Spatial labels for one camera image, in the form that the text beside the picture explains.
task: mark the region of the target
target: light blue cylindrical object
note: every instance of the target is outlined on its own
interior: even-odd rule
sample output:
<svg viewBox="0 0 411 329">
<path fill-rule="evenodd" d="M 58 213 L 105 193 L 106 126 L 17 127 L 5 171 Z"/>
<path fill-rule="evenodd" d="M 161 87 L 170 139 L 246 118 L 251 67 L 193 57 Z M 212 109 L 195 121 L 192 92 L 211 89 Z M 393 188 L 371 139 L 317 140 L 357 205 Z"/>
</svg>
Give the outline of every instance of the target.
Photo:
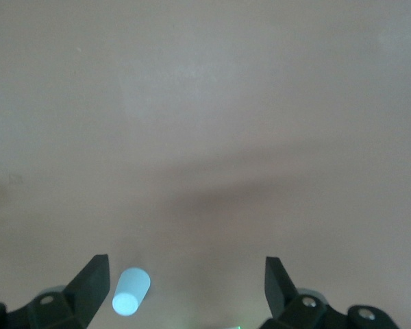
<svg viewBox="0 0 411 329">
<path fill-rule="evenodd" d="M 127 317 L 133 315 L 143 301 L 151 286 L 148 273 L 137 267 L 126 269 L 119 278 L 112 307 L 117 314 Z"/>
</svg>

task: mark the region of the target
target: screw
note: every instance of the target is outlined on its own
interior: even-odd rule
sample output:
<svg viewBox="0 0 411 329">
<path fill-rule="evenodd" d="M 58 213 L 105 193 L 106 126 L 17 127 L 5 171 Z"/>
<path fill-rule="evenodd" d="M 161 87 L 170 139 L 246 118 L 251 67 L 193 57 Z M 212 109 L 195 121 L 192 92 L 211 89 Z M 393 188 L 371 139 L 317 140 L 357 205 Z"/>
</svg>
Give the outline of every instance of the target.
<svg viewBox="0 0 411 329">
<path fill-rule="evenodd" d="M 304 297 L 303 298 L 303 304 L 307 307 L 315 307 L 316 306 L 315 300 L 311 297 Z"/>
<path fill-rule="evenodd" d="M 46 297 L 41 299 L 40 304 L 45 305 L 45 304 L 48 304 L 48 303 L 52 303 L 52 301 L 53 301 L 52 296 L 46 296 Z"/>
<path fill-rule="evenodd" d="M 358 311 L 359 315 L 363 317 L 366 320 L 374 320 L 376 319 L 376 316 L 367 308 L 360 308 Z"/>
</svg>

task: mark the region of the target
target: blue cylinder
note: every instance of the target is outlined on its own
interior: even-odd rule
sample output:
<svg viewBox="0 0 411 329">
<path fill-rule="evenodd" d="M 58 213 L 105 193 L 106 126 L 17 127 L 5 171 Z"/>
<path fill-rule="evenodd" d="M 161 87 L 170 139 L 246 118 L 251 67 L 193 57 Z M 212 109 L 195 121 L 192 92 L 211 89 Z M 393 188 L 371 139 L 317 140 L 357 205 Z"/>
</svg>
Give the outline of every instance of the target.
<svg viewBox="0 0 411 329">
<path fill-rule="evenodd" d="M 133 315 L 140 306 L 149 287 L 151 278 L 148 273 L 137 267 L 126 269 L 119 278 L 112 307 L 117 314 L 127 317 Z"/>
</svg>

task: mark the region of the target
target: silver screw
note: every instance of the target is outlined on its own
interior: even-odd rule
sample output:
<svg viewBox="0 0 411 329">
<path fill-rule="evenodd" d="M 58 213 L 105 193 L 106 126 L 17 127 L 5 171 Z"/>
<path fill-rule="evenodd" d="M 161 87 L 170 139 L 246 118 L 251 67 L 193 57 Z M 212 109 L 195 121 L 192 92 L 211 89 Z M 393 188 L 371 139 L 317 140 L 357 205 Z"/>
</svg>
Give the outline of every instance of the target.
<svg viewBox="0 0 411 329">
<path fill-rule="evenodd" d="M 371 312 L 369 309 L 367 308 L 360 308 L 358 311 L 359 315 L 361 317 L 363 317 L 366 320 L 374 320 L 376 319 L 376 316 L 374 315 L 373 312 Z"/>
<path fill-rule="evenodd" d="M 46 297 L 41 299 L 40 304 L 45 305 L 45 304 L 48 304 L 48 303 L 52 303 L 52 301 L 53 301 L 52 296 L 46 296 Z"/>
<path fill-rule="evenodd" d="M 315 307 L 316 306 L 315 300 L 311 297 L 304 297 L 303 298 L 303 304 L 307 307 Z"/>
</svg>

